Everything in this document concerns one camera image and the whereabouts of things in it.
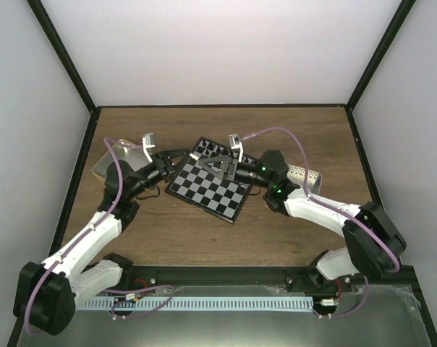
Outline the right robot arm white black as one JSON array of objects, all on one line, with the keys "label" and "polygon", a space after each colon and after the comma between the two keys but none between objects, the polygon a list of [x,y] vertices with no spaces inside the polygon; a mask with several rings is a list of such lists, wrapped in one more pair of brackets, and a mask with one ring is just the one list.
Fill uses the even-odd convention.
[{"label": "right robot arm white black", "polygon": [[278,150],[265,151],[256,163],[228,155],[198,163],[222,181],[265,187],[263,199],[273,212],[308,220],[344,239],[345,247],[323,252],[310,263],[308,281],[316,291],[325,291],[347,275],[359,273],[379,280],[385,273],[399,272],[399,258],[407,244],[379,204],[341,203],[309,192],[291,178],[290,167]]}]

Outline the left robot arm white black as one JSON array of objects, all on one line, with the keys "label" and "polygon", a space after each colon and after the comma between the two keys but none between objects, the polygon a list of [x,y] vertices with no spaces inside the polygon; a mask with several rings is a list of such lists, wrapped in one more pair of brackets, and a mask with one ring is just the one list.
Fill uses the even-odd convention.
[{"label": "left robot arm white black", "polygon": [[135,283],[127,269],[130,261],[110,257],[90,261],[133,222],[139,210],[137,196],[167,181],[176,172],[173,160],[189,155],[186,148],[157,152],[138,170],[114,158],[106,169],[103,199],[88,224],[66,245],[39,264],[20,271],[13,314],[24,328],[35,326],[50,335],[60,334],[85,302],[115,287],[125,292]]}]

